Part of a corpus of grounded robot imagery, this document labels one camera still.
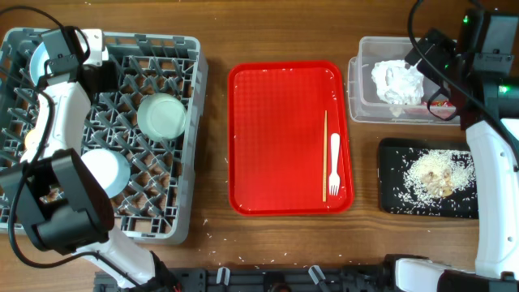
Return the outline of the red snack wrapper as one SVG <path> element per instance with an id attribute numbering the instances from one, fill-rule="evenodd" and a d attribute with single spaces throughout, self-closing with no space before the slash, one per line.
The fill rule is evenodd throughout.
<path id="1" fill-rule="evenodd" d="M 415 118 L 418 116 L 423 118 L 438 118 L 447 119 L 454 114 L 456 108 L 446 100 L 433 101 L 430 109 L 427 108 L 427 102 L 422 101 L 419 105 L 414 105 L 412 108 L 404 109 L 404 112 Z"/>

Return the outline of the white napkin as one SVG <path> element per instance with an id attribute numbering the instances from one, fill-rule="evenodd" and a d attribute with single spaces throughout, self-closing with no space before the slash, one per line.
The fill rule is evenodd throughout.
<path id="1" fill-rule="evenodd" d="M 378 98 L 390 104 L 397 118 L 404 113 L 403 105 L 420 105 L 424 96 L 424 75 L 405 60 L 377 62 L 371 71 Z"/>

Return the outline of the light blue plate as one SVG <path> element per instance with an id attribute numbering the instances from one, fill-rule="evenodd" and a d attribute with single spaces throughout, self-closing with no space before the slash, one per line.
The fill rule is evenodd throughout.
<path id="1" fill-rule="evenodd" d="M 51 73 L 49 65 L 49 55 L 45 48 L 45 44 L 41 43 L 37 46 L 31 56 L 29 63 L 29 75 L 32 83 L 37 86 L 40 77 Z"/>

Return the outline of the green bowl with food scraps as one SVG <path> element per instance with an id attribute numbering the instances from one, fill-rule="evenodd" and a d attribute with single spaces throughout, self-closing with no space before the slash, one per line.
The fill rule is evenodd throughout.
<path id="1" fill-rule="evenodd" d="M 154 142 L 178 138 L 185 129 L 187 109 L 176 97 L 156 93 L 145 97 L 137 111 L 138 127 Z"/>

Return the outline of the yellow plastic cup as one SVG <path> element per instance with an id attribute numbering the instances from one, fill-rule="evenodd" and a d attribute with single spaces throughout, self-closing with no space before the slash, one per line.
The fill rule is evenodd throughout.
<path id="1" fill-rule="evenodd" d="M 30 130 L 24 138 L 24 146 L 26 150 L 36 148 L 40 142 L 39 132 L 36 129 Z"/>

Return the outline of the light blue bowl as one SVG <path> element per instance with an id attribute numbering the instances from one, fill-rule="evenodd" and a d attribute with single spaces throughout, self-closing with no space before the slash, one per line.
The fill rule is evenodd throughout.
<path id="1" fill-rule="evenodd" d="M 81 159 L 110 199 L 119 195 L 129 183 L 131 166 L 121 153 L 94 149 L 83 154 Z"/>

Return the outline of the wooden chopstick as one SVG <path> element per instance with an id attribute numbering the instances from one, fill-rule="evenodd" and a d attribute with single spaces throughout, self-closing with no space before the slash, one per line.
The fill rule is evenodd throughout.
<path id="1" fill-rule="evenodd" d="M 327 202 L 327 172 L 328 172 L 328 111 L 324 111 L 324 142 L 323 142 L 323 186 L 322 201 Z"/>

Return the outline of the white plastic fork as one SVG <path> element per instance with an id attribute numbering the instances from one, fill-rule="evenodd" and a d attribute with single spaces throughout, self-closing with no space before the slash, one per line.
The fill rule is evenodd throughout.
<path id="1" fill-rule="evenodd" d="M 338 158 L 341 145 L 341 137 L 338 133 L 332 133 L 330 138 L 331 143 L 331 172 L 328 178 L 329 194 L 338 195 L 341 179 L 338 174 Z"/>

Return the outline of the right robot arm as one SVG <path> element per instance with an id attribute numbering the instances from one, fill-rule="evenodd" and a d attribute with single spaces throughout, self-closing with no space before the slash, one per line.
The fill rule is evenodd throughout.
<path id="1" fill-rule="evenodd" d="M 433 28 L 405 60 L 438 85 L 454 106 L 474 162 L 478 252 L 472 273 L 417 255 L 387 255 L 364 278 L 378 291 L 516 291 L 518 289 L 518 79 L 510 75 L 518 16 L 479 2 L 465 11 L 456 40 Z"/>

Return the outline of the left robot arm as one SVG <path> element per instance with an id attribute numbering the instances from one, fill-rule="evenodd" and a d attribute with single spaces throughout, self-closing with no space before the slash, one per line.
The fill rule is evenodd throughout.
<path id="1" fill-rule="evenodd" d="M 103 32 L 59 26 L 41 39 L 43 72 L 28 84 L 39 102 L 35 132 L 20 162 L 1 173 L 13 252 L 33 268 L 84 258 L 126 290 L 175 287 L 157 255 L 115 225 L 109 197 L 79 155 L 94 96 L 117 88 Z"/>

